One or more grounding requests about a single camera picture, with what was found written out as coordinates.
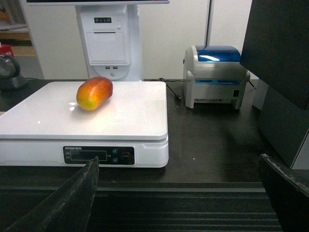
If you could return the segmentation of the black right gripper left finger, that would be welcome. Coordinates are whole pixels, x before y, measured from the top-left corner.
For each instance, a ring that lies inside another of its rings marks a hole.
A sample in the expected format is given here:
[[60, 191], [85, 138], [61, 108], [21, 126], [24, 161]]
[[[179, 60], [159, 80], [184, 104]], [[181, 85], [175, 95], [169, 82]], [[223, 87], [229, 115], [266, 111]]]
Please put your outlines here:
[[90, 160], [48, 198], [6, 232], [85, 232], [99, 174], [98, 157]]

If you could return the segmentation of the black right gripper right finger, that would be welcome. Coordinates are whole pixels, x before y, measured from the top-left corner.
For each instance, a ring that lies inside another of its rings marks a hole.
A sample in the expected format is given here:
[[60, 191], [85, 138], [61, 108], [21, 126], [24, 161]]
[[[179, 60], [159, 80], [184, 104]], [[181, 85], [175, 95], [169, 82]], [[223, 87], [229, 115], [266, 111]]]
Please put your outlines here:
[[284, 232], [309, 230], [309, 172], [293, 170], [267, 154], [259, 157], [258, 172]]

